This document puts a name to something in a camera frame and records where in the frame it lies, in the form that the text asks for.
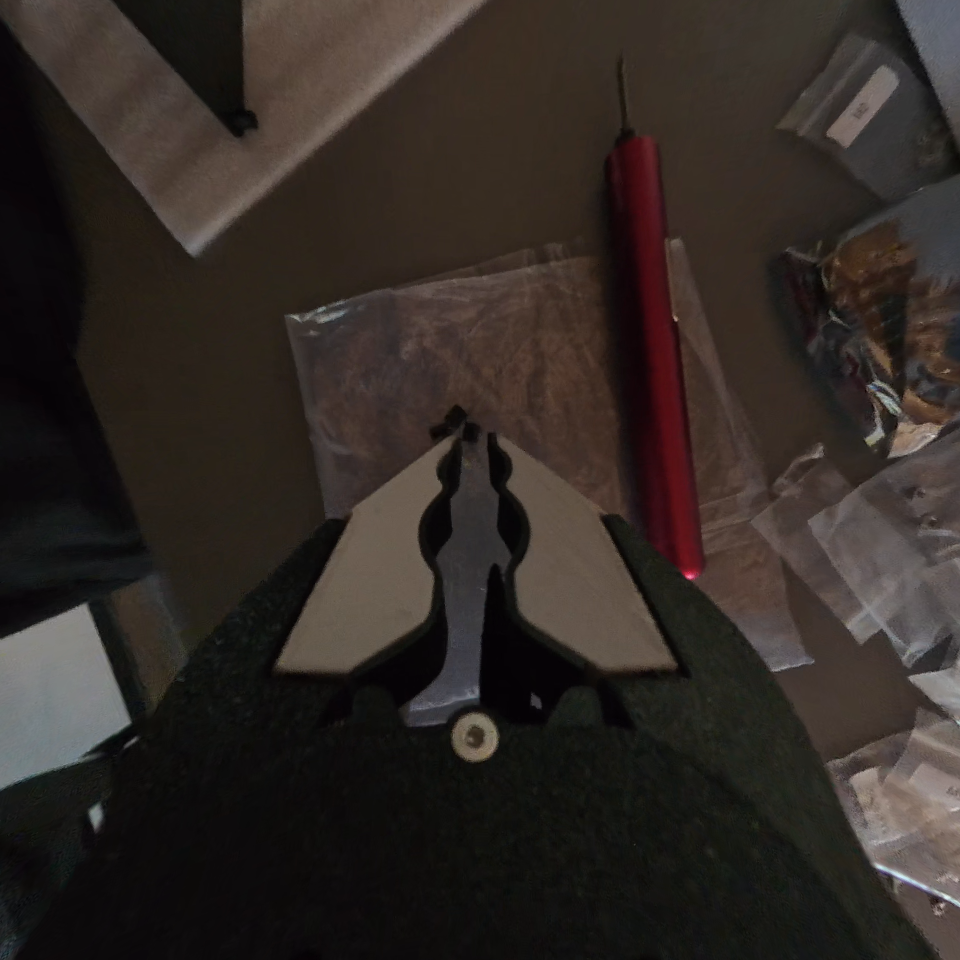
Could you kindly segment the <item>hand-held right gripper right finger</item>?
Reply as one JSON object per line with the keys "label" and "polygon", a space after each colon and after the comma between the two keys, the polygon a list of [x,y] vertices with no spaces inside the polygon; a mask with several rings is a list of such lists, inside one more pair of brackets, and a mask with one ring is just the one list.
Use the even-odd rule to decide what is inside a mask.
{"label": "hand-held right gripper right finger", "polygon": [[515,442],[487,440],[496,533],[480,702],[495,714],[628,714],[617,681],[675,674],[677,658],[606,515]]}

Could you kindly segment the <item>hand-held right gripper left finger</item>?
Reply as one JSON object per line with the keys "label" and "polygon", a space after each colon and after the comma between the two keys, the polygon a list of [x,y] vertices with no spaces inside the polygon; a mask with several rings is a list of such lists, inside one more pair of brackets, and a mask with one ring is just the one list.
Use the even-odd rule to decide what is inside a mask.
{"label": "hand-held right gripper left finger", "polygon": [[353,508],[272,671],[378,686],[401,706],[440,678],[449,625],[440,558],[460,440],[448,437]]}

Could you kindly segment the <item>large clear plastic bag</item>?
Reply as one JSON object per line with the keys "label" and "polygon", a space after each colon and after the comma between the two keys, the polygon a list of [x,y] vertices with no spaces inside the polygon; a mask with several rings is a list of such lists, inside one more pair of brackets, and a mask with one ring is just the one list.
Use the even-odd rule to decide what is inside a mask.
{"label": "large clear plastic bag", "polygon": [[[700,589],[771,671],[809,666],[782,561],[752,526],[769,503],[755,432],[721,365],[684,243],[667,248]],[[286,315],[325,516],[345,517],[420,457],[429,430],[459,406],[604,513],[639,525],[611,302],[598,258],[548,244]]]}

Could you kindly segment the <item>black metal chassis plate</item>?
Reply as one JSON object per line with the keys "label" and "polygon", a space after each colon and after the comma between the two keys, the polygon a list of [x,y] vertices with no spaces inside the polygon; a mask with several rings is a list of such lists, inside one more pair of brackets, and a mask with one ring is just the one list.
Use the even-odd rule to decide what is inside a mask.
{"label": "black metal chassis plate", "polygon": [[259,127],[245,90],[242,1],[116,1],[115,6],[234,138]]}

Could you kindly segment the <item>pink screwdriver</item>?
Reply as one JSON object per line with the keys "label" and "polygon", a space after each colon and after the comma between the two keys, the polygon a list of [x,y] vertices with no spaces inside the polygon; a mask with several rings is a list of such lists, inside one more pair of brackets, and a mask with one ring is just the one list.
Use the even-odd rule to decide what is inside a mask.
{"label": "pink screwdriver", "polygon": [[645,536],[687,580],[705,568],[657,141],[632,123],[626,57],[616,65],[619,132],[605,159],[617,295],[619,368],[637,507]]}

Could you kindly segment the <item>crumpled clear plastic wrap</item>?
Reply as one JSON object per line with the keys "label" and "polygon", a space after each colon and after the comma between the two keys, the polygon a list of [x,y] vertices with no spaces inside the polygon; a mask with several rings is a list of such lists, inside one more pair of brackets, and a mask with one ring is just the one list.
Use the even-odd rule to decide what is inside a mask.
{"label": "crumpled clear plastic wrap", "polygon": [[856,641],[885,634],[908,668],[958,654],[958,433],[859,486],[813,444],[751,526]]}

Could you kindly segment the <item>white foam sheet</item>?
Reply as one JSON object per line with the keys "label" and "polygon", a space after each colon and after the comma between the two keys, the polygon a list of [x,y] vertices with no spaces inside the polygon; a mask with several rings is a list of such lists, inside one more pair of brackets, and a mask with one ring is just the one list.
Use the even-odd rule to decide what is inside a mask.
{"label": "white foam sheet", "polygon": [[2,2],[2,23],[197,257],[482,5],[240,2],[240,136],[117,2]]}

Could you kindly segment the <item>scattered small screw bags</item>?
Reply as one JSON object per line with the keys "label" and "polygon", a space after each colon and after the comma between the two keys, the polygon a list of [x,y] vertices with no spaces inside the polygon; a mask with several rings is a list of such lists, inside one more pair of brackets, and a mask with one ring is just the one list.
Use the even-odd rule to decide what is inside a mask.
{"label": "scattered small screw bags", "polygon": [[[831,155],[889,203],[840,238],[892,214],[920,229],[924,247],[942,248],[929,256],[934,266],[958,260],[953,133],[930,87],[889,47],[845,36],[777,128]],[[827,768],[872,863],[958,906],[958,654],[936,653],[920,668],[902,665],[929,707],[906,733]]]}

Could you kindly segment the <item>orange cardboard box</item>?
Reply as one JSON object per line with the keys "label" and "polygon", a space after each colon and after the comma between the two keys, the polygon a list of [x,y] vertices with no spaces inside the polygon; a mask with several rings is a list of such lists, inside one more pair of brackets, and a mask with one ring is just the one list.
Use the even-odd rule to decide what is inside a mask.
{"label": "orange cardboard box", "polygon": [[896,6],[931,82],[958,88],[959,2],[897,1]]}

